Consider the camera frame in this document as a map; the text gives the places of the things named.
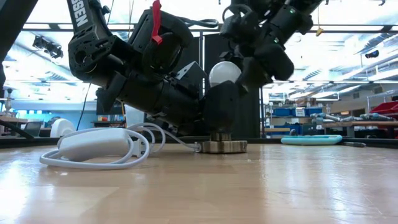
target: white sphere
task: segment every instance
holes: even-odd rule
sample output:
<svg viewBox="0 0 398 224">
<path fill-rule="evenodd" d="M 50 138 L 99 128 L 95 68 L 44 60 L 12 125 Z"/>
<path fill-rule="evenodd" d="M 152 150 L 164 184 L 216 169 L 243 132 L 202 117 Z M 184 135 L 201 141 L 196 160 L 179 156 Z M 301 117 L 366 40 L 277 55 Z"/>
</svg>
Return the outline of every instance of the white sphere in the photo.
<svg viewBox="0 0 398 224">
<path fill-rule="evenodd" d="M 241 74 L 241 70 L 232 62 L 220 62 L 210 71 L 210 86 L 217 86 L 227 80 L 235 82 Z"/>
</svg>

